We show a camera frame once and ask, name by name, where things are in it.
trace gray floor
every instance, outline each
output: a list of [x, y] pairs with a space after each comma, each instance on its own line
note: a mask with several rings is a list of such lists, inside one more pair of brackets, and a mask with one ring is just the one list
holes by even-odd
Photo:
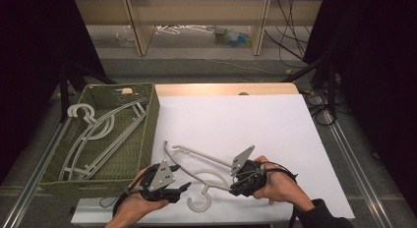
[[[245, 28], [235, 30], [247, 32]], [[278, 48], [265, 38], [261, 56], [253, 56], [247, 45], [230, 47], [214, 42], [212, 34], [202, 31], [181, 29], [180, 34], [154, 35], [147, 56], [139, 57], [135, 48], [120, 47], [115, 34], [119, 27], [89, 27], [102, 65], [110, 79], [118, 83], [265, 83], [279, 82], [286, 77], [286, 71], [296, 72], [297, 68], [285, 66], [278, 58]], [[275, 28], [268, 32], [280, 40]], [[307, 40], [304, 28], [297, 28], [297, 36]], [[298, 52], [293, 40], [283, 42]], [[286, 64], [304, 66], [294, 57], [282, 52]], [[312, 74], [297, 80], [299, 89], [309, 89]], [[88, 79], [90, 84], [96, 80]], [[60, 99], [57, 92], [51, 97], [51, 105], [43, 121], [33, 135], [28, 148], [22, 151], [9, 176], [0, 187], [0, 221], [4, 221], [22, 188], [27, 183], [38, 160], [47, 148], [60, 118]], [[378, 199], [384, 205], [392, 227], [417, 227], [417, 219], [389, 177], [384, 165], [370, 155], [372, 147], [357, 124], [348, 106], [340, 106], [338, 124], [346, 135]], [[330, 162], [340, 181], [356, 219], [355, 227], [378, 227], [356, 182], [342, 156], [329, 127], [317, 124], [317, 130], [324, 143]], [[76, 200], [59, 200], [38, 189], [21, 227], [75, 227], [71, 224], [71, 210]], [[285, 223], [274, 227], [286, 227]]]

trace green plastic crate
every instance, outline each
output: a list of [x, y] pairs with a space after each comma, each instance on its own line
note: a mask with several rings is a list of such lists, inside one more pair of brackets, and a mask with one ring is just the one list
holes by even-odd
[[[132, 93], [124, 94], [121, 89], [130, 89]], [[79, 103], [91, 105], [95, 111], [94, 118], [98, 119], [117, 107], [142, 98], [149, 100], [146, 105], [142, 104], [148, 115], [90, 180], [58, 181], [69, 150], [88, 125], [82, 117], [69, 118], [49, 156], [39, 186], [47, 193], [63, 199], [104, 198], [122, 193], [137, 173], [150, 165], [159, 114], [154, 84], [87, 85], [79, 100]], [[116, 114], [112, 131], [100, 140], [88, 141], [76, 167], [84, 168], [84, 165], [92, 163], [136, 116], [132, 108]]]

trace hand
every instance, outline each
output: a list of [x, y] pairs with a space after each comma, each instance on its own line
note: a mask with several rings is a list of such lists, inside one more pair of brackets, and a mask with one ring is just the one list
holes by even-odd
[[[264, 163], [266, 169], [279, 168], [268, 163], [265, 156], [260, 156], [255, 161]], [[299, 211], [308, 211], [314, 208], [310, 198], [288, 175], [282, 172], [267, 172], [267, 184], [254, 192], [255, 199], [269, 199], [269, 204], [275, 201], [287, 201], [295, 205]]]
[[[136, 178], [140, 177], [146, 169], [141, 170], [136, 176]], [[131, 194], [130, 196], [125, 198], [122, 204], [120, 204], [120, 206], [117, 209], [116, 215], [105, 227], [129, 227], [130, 225], [142, 219], [146, 214], [161, 209], [167, 206], [168, 204], [169, 201], [166, 199], [159, 201], [148, 201], [144, 199], [141, 196], [141, 194]]]

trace sleeve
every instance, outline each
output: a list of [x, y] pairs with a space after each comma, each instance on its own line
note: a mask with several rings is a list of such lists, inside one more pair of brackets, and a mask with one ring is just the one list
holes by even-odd
[[314, 199], [312, 202], [315, 208], [307, 212], [296, 210], [295, 214], [300, 219], [303, 228], [353, 228], [346, 218], [332, 216], [324, 200]]

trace white board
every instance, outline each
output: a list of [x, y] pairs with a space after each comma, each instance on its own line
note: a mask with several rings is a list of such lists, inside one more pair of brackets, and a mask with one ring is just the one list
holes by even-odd
[[[298, 174], [298, 184], [311, 199], [324, 199], [334, 216], [354, 218], [302, 95], [174, 96], [160, 97], [159, 101], [153, 163], [167, 159], [168, 164], [173, 164], [163, 150], [164, 141], [168, 141], [170, 150], [173, 145], [182, 144], [230, 164], [234, 156], [254, 145], [250, 159], [265, 155], [287, 167]], [[223, 165], [190, 153], [175, 158], [190, 171], [211, 169], [232, 184], [230, 169]], [[181, 170], [174, 175], [176, 182], [168, 188], [192, 182], [189, 190], [177, 203], [148, 214], [139, 223], [262, 224], [288, 220], [291, 216], [291, 204], [268, 205], [267, 199], [234, 197], [213, 188], [208, 190], [212, 198], [210, 208], [196, 213], [189, 209], [187, 198], [195, 206], [204, 205], [204, 185]], [[98, 199], [81, 199], [72, 222], [93, 225], [110, 219], [111, 208], [99, 207]]]

